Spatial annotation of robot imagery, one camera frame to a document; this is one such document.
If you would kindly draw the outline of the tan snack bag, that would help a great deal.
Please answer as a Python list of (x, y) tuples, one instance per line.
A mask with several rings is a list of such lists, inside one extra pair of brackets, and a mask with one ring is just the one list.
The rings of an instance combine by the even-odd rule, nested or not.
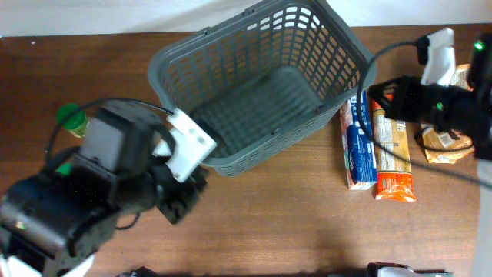
[(437, 132), (432, 125), (421, 124), (419, 132), (415, 140), (424, 144), (429, 163), (455, 164), (474, 152), (471, 139), (458, 131)]

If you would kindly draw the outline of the blue biscuit box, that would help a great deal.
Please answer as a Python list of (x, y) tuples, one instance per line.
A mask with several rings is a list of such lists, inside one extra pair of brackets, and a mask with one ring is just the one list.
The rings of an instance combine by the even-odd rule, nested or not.
[(374, 144), (358, 121), (357, 96), (349, 98), (339, 112), (347, 187), (368, 190), (377, 183), (377, 161)]

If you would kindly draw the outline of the orange cracker packet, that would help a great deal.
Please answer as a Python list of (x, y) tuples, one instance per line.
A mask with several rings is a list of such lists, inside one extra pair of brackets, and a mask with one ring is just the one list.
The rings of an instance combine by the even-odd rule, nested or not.
[(385, 150), (377, 153), (376, 200), (392, 199), (415, 202), (406, 122), (389, 119), (383, 108), (372, 101), (373, 132), (376, 142)]

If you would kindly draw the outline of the grey plastic basket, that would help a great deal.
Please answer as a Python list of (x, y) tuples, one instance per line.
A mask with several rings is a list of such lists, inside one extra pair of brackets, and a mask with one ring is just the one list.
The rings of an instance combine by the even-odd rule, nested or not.
[(161, 49), (148, 80), (217, 142), (206, 166), (235, 176), (325, 127), (374, 83), (371, 57), (325, 1), (262, 1)]

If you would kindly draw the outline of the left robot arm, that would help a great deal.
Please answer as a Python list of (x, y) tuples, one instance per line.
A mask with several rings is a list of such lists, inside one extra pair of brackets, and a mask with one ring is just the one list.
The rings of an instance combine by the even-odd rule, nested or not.
[(125, 102), (101, 107), (79, 147), (15, 183), (1, 201), (2, 272), (83, 275), (125, 215), (180, 222), (206, 186), (212, 139), (181, 110), (163, 122)]

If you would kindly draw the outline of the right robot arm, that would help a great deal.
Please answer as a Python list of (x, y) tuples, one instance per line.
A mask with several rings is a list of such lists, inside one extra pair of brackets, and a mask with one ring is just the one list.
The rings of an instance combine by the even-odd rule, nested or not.
[(368, 62), (367, 76), (377, 59), (395, 48), (414, 46), (418, 61), (424, 66), (421, 77), (402, 76), (368, 89), (386, 116), (404, 122), (429, 123), (439, 131), (456, 130), (471, 138), (477, 177), (464, 180), (480, 188), (479, 219), (472, 276), (491, 274), (491, 35), (481, 34), (472, 47), (469, 90), (451, 86), (455, 69), (454, 32), (438, 32), (377, 52)]

